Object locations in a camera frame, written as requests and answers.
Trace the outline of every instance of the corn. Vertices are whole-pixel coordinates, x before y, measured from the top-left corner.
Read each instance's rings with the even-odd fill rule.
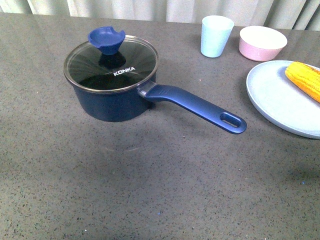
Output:
[[[285,75],[298,88],[320,103],[320,71],[302,62],[294,61],[285,70]]]

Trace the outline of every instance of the pan handle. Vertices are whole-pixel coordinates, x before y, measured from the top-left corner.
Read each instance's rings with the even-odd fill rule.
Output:
[[[241,134],[247,129],[247,123],[241,117],[176,86],[149,81],[138,88],[138,94],[149,102],[177,104],[231,134]]]

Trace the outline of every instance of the lid knob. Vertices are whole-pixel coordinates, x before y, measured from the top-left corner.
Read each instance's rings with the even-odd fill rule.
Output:
[[[125,37],[125,31],[117,32],[112,26],[103,26],[91,31],[88,40],[104,55],[114,55],[118,52]]]

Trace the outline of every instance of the light blue cup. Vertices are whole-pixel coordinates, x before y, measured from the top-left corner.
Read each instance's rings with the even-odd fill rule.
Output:
[[[235,23],[225,16],[206,16],[202,19],[201,53],[208,58],[219,57]]]

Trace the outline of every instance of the white curtain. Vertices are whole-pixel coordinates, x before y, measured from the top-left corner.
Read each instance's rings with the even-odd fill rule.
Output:
[[[320,0],[0,0],[0,12],[178,23],[222,15],[236,26],[320,31]]]

